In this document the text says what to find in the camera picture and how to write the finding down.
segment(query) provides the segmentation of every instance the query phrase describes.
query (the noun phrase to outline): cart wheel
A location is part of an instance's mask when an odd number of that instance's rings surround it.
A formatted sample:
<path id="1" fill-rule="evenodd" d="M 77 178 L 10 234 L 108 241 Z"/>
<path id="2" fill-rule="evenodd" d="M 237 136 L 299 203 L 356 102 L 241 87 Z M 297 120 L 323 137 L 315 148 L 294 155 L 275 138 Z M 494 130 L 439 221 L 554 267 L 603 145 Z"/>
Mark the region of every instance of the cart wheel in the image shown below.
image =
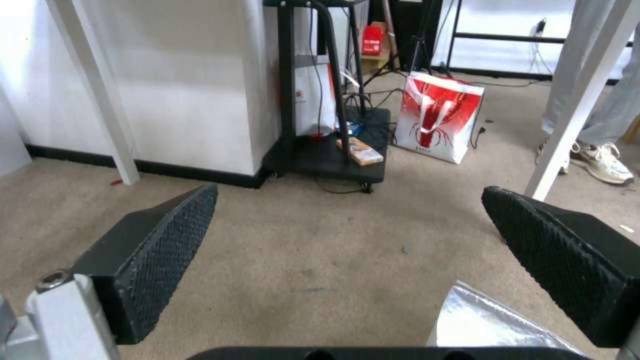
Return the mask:
<path id="1" fill-rule="evenodd" d="M 360 187 L 362 188 L 363 193 L 372 193 L 373 187 L 371 183 L 360 183 Z"/>

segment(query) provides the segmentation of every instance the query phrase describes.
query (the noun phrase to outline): black baseboard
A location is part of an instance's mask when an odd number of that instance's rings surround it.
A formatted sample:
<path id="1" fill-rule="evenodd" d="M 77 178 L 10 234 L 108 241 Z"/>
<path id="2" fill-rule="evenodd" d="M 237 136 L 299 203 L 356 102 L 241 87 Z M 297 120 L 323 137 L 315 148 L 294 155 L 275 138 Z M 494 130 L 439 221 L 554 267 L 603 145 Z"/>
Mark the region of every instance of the black baseboard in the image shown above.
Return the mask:
<path id="1" fill-rule="evenodd" d="M 443 66 L 432 66 L 433 70 L 437 72 L 444 71 Z M 451 67 L 450 72 L 461 72 L 462 74 L 490 76 L 492 78 L 508 78 L 508 79 L 528 79 L 539 81 L 551 81 L 552 76 L 548 74 L 531 74 L 529 72 L 510 72 L 510 71 L 498 71 L 498 70 L 483 70 L 483 69 L 466 69 L 461 67 Z M 607 85 L 615 85 L 618 83 L 617 79 L 607 80 Z"/>
<path id="2" fill-rule="evenodd" d="M 97 165 L 101 167 L 112 167 L 116 165 L 113 158 L 108 155 L 92 154 L 89 152 L 72 151 L 45 147 L 38 145 L 26 145 L 29 155 L 34 158 L 49 158 L 57 160 L 67 160 L 76 163 Z M 212 181 L 214 183 L 242 186 L 243 188 L 258 189 L 269 176 L 269 172 L 261 168 L 254 176 L 235 174 L 232 172 L 207 170 L 203 168 L 183 167 L 180 165 L 170 165 L 156 163 L 154 161 L 135 160 L 138 171 L 149 174 L 183 177 L 185 179 L 195 179 Z"/>

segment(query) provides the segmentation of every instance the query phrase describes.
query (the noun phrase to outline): black cart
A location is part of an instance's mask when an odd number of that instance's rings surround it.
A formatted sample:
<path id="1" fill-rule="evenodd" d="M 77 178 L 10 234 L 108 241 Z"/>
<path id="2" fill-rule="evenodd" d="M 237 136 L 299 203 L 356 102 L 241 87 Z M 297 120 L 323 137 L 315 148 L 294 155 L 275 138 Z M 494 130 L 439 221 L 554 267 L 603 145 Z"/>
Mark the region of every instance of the black cart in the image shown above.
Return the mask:
<path id="1" fill-rule="evenodd" d="M 282 133 L 280 138 L 265 155 L 263 166 L 282 176 L 287 172 L 297 172 L 316 177 L 328 177 L 357 181 L 362 185 L 363 192 L 371 192 L 371 185 L 380 183 L 385 177 L 385 163 L 391 114 L 386 109 L 365 109 L 364 90 L 362 86 L 362 69 L 360 66 L 360 46 L 353 7 L 366 0 L 263 0 L 264 6 L 278 8 L 278 51 L 280 56 L 280 111 L 282 116 Z M 331 80 L 335 96 L 336 116 L 339 123 L 339 133 L 332 133 L 324 138 L 310 136 L 296 136 L 296 101 L 294 71 L 296 67 L 314 66 L 315 60 L 304 59 L 304 56 L 294 55 L 294 24 L 293 11 L 295 8 L 314 8 L 318 14 L 318 33 L 328 50 L 331 65 Z M 335 47 L 333 21 L 329 7 L 348 8 L 351 43 L 353 44 L 356 78 L 360 83 L 359 107 L 345 106 L 342 100 L 340 82 L 340 66 Z M 343 144 L 348 143 L 347 121 L 359 122 L 363 131 L 357 137 L 373 147 L 385 161 L 361 167 L 349 155 L 346 146 L 342 150 L 336 146 L 340 138 Z"/>

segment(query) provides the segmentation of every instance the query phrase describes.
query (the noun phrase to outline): small box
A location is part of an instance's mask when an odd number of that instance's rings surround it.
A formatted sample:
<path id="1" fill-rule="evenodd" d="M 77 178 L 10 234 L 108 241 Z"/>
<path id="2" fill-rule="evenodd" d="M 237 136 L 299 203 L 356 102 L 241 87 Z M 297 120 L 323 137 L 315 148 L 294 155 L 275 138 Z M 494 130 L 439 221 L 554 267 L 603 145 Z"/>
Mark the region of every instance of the small box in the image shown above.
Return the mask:
<path id="1" fill-rule="evenodd" d="M 336 140 L 336 144 L 338 148 L 342 148 L 342 140 Z M 385 160 L 385 157 L 382 156 L 378 151 L 373 149 L 371 146 L 363 143 L 360 139 L 351 137 L 349 138 L 349 153 L 353 160 L 358 163 L 361 167 L 381 163 Z"/>

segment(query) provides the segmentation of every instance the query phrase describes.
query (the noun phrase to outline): person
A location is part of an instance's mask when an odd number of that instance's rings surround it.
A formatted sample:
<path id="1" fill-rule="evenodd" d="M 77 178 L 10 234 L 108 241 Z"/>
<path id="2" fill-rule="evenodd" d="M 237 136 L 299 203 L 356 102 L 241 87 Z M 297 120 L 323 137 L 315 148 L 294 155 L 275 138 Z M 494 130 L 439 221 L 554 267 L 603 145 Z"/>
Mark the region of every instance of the person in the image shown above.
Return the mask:
<path id="1" fill-rule="evenodd" d="M 547 109 L 543 116 L 543 130 L 550 135 L 571 101 L 572 89 L 584 66 L 586 56 L 602 29 L 615 0 L 576 0 L 571 28 L 560 53 L 554 73 Z M 640 24 L 636 27 L 640 34 Z M 589 174 L 609 184 L 629 184 L 634 175 L 620 161 L 615 142 L 620 139 L 634 119 L 640 115 L 640 36 L 634 37 L 631 59 L 622 78 L 614 86 L 601 106 L 596 108 L 582 128 L 577 141 L 560 169 L 567 174 L 569 163 L 585 168 Z M 538 148 L 542 152 L 544 143 Z"/>

